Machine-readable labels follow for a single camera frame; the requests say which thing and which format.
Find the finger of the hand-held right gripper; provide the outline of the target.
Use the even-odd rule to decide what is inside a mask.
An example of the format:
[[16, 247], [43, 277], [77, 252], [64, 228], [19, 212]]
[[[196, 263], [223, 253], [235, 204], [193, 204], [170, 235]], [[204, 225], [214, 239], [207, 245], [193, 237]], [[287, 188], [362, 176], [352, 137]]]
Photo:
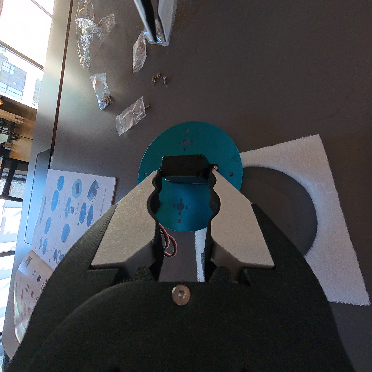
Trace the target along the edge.
[[159, 0], [157, 7], [158, 44], [168, 46], [176, 13], [176, 0]]
[[156, 20], [159, 19], [157, 1], [151, 0], [134, 0], [137, 11], [147, 32], [147, 40], [157, 43]]

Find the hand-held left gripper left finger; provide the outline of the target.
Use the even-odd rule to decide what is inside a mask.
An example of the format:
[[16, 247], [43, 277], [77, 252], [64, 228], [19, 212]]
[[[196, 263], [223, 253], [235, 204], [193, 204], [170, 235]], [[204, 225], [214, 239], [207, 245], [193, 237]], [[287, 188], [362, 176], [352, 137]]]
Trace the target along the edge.
[[159, 276], [162, 244], [156, 212], [160, 208], [161, 173], [154, 171], [117, 204], [91, 263], [95, 269], [120, 268], [133, 276], [147, 267]]

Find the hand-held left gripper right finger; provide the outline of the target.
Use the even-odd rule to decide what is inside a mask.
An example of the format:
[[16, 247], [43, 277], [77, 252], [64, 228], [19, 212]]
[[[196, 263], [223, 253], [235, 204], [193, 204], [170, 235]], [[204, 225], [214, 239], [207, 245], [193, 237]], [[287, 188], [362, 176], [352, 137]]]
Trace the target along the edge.
[[208, 221], [204, 271], [214, 266], [240, 272], [253, 267], [272, 269], [275, 264], [259, 227], [251, 202], [215, 169], [210, 170]]

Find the black servo motor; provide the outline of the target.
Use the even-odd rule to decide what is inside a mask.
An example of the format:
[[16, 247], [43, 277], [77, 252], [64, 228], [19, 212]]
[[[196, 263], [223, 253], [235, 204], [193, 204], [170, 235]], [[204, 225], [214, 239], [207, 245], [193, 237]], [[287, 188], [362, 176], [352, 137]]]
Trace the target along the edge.
[[203, 154], [163, 156], [160, 167], [161, 176], [176, 184], [208, 184], [211, 169], [218, 165], [210, 163]]

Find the blue round metal plate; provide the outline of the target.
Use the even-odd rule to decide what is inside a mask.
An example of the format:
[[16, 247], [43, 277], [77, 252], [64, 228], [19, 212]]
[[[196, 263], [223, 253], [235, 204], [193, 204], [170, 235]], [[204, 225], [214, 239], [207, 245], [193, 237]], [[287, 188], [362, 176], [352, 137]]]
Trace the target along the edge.
[[[203, 122], [185, 122], [161, 133], [146, 150], [138, 173], [138, 183], [161, 166], [163, 156], [203, 154], [218, 172], [240, 190], [243, 167], [233, 140], [220, 128]], [[212, 216], [208, 185], [175, 184], [162, 179], [160, 208], [156, 213], [161, 225], [191, 232], [207, 227]]]

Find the dark grey desk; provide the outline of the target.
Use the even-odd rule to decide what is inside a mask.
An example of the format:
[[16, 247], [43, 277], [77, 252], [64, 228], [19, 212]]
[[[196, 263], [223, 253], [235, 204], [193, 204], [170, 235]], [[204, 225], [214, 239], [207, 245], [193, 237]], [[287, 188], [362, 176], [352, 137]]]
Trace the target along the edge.
[[[117, 203], [150, 144], [180, 123], [220, 128], [239, 153], [319, 135], [371, 301], [371, 1], [177, 1], [169, 46], [150, 44], [135, 74], [134, 1], [94, 4], [116, 25], [89, 70], [77, 7], [55, 2], [22, 212], [49, 148], [52, 170], [116, 178]], [[112, 103], [100, 111], [90, 76], [102, 72]], [[146, 116], [118, 135], [116, 117], [140, 97]], [[7, 371], [371, 371], [371, 305], [328, 301], [304, 258], [317, 233], [308, 192], [247, 169], [240, 190], [275, 268], [236, 281], [213, 268], [198, 282], [195, 233], [179, 232], [159, 276], [94, 269], [109, 207], [50, 276]]]

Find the clear bag with small screws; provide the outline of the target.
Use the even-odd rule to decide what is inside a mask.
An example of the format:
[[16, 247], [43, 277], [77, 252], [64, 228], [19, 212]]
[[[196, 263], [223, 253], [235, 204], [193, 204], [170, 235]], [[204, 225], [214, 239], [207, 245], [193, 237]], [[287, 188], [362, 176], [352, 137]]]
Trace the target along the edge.
[[110, 91], [106, 82], [106, 73], [97, 73], [90, 76], [100, 111], [112, 103]]
[[133, 45], [133, 74], [139, 72], [146, 60], [146, 38], [141, 31], [137, 41]]

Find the crumpled empty clear bag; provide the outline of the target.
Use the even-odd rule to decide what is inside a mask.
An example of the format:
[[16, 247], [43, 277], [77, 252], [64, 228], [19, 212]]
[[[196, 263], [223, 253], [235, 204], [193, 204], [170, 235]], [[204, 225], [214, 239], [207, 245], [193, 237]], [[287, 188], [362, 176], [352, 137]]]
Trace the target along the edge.
[[93, 3], [91, 0], [78, 1], [75, 16], [77, 52], [84, 70], [91, 67], [94, 55], [116, 25], [113, 13], [96, 17]]

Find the open instruction manual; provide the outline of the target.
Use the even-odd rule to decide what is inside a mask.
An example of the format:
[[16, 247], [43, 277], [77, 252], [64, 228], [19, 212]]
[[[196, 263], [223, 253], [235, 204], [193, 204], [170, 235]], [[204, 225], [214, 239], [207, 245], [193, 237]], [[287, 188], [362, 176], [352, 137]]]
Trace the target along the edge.
[[15, 335], [21, 343], [35, 304], [73, 244], [112, 205], [116, 178], [48, 171], [31, 250], [13, 287]]

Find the clear bag with long screws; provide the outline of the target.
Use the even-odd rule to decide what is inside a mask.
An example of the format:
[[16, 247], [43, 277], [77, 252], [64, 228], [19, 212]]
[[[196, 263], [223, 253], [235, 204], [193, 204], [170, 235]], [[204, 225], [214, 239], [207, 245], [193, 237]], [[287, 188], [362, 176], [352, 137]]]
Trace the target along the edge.
[[134, 127], [146, 116], [143, 97], [121, 112], [115, 119], [118, 135], [122, 135]]

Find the dark grey flat pad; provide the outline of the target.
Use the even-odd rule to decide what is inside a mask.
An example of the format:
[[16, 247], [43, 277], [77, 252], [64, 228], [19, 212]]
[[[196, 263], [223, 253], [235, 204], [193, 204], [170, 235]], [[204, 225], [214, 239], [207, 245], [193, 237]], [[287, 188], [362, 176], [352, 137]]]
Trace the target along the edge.
[[25, 243], [31, 244], [35, 226], [43, 204], [43, 195], [51, 159], [51, 148], [40, 152], [36, 157], [34, 179], [32, 182], [30, 204], [27, 216]]

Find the window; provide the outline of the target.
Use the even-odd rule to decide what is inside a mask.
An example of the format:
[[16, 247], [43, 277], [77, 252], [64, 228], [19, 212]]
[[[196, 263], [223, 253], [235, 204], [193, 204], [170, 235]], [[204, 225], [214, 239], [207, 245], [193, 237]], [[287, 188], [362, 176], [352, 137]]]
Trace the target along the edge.
[[15, 253], [54, 2], [0, 2], [1, 258]]

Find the white foam frame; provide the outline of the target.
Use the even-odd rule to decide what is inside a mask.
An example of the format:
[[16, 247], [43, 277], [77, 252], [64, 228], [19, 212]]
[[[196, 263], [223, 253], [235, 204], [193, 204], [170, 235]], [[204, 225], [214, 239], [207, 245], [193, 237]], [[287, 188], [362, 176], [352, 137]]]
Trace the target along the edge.
[[317, 216], [317, 233], [305, 260], [328, 301], [370, 305], [319, 135], [246, 151], [243, 167], [264, 167], [287, 174], [308, 192]]

